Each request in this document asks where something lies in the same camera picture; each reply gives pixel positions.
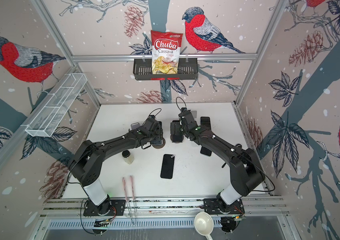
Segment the white mesh shelf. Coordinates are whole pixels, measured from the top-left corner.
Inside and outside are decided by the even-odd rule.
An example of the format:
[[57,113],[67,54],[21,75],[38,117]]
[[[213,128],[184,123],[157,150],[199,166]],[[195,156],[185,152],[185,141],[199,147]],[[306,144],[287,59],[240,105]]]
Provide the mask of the white mesh shelf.
[[51,137],[86,82],[83,73],[67,74],[62,86],[49,94],[52,95],[51,99],[32,120],[26,132],[33,137]]

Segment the chip bag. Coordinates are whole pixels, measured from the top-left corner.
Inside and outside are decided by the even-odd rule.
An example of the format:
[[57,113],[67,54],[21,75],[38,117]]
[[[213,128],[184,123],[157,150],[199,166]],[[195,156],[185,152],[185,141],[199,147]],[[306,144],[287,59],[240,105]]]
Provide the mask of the chip bag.
[[181,51],[182,33],[151,31],[153,74],[176,74]]

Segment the black basket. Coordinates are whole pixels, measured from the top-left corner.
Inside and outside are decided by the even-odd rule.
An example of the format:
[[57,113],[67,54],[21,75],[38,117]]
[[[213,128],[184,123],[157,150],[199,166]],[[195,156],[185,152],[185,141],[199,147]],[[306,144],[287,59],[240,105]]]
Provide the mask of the black basket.
[[135,80],[194,80],[198,77],[197,58],[180,58],[177,74],[153,74],[151,59],[134,59],[133,73]]

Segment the white table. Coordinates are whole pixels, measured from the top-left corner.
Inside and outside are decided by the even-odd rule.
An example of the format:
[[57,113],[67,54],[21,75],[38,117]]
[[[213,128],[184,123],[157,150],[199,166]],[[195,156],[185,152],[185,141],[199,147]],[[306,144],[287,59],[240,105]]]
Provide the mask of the white table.
[[[227,187],[230,170],[227,165],[221,168],[225,162],[220,157],[214,153],[211,157],[200,154],[201,146],[186,138],[182,143],[171,142],[170,122],[177,120],[180,113],[176,104],[102,105],[88,139],[99,142],[122,136],[132,123],[139,122],[142,125],[148,114],[156,108],[162,108],[156,119],[162,121],[166,145],[161,149],[131,149],[135,157],[131,165],[124,162],[121,153],[105,160],[99,178],[110,197],[124,197],[122,177],[126,178],[128,194],[131,193],[130,175],[134,176],[136,197],[216,195]],[[201,116],[210,117],[211,130],[217,136],[233,145],[239,143],[247,149],[231,103],[187,103],[187,108],[197,111],[198,124]],[[160,177],[164,154],[175,155],[172,179]],[[78,182],[74,177],[70,181]],[[256,189],[264,190],[262,185]],[[63,198],[86,197],[78,184],[68,184],[63,194]]]

